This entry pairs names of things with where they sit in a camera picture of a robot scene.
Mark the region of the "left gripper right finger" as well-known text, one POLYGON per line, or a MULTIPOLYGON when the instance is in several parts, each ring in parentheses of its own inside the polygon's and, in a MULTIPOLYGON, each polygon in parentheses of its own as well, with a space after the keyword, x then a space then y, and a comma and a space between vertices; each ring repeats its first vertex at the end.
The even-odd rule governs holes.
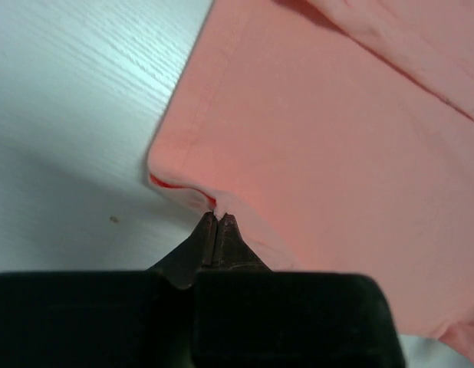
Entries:
POLYGON ((212 269, 220 271, 270 271, 244 242, 234 215, 219 220, 212 253, 212 269))

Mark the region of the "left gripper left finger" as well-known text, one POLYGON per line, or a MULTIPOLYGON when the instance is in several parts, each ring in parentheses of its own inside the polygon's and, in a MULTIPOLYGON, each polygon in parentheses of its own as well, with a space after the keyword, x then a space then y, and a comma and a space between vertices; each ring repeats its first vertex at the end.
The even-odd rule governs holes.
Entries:
POLYGON ((196 273, 212 264, 217 229, 218 219, 212 212, 205 213, 189 237, 148 270, 161 274, 175 288, 190 288, 196 273))

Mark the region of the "pink t shirt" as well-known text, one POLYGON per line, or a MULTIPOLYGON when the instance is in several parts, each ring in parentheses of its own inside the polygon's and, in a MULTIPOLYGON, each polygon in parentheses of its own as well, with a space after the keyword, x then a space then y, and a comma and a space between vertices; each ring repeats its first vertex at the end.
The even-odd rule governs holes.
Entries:
POLYGON ((150 181, 474 364, 474 1, 216 1, 150 181))

